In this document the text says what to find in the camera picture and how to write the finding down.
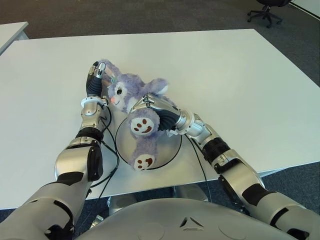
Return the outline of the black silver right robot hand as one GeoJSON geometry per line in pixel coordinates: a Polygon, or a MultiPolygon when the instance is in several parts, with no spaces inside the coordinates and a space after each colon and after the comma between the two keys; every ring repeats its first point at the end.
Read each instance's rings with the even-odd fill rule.
{"type": "Polygon", "coordinates": [[[140,110],[150,109],[159,116],[159,131],[176,130],[182,118],[182,112],[170,100],[153,93],[146,93],[130,110],[133,114],[140,110]]]}

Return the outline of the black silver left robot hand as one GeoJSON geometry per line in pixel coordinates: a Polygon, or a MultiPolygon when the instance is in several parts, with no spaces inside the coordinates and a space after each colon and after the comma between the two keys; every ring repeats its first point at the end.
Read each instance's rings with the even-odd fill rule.
{"type": "Polygon", "coordinates": [[[86,94],[87,96],[100,97],[102,94],[103,83],[102,76],[106,69],[104,62],[94,62],[90,67],[86,80],[86,94]]]}

